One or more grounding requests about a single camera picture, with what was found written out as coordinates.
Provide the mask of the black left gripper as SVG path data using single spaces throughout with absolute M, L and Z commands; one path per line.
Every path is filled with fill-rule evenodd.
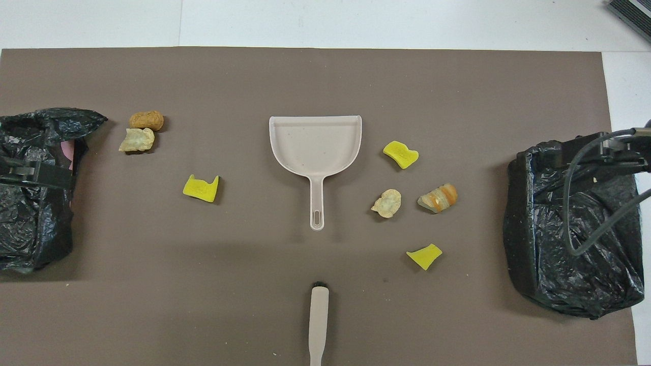
M 3 185 L 39 185 L 68 190 L 72 187 L 72 170 L 58 165 L 1 157 L 1 182 Z

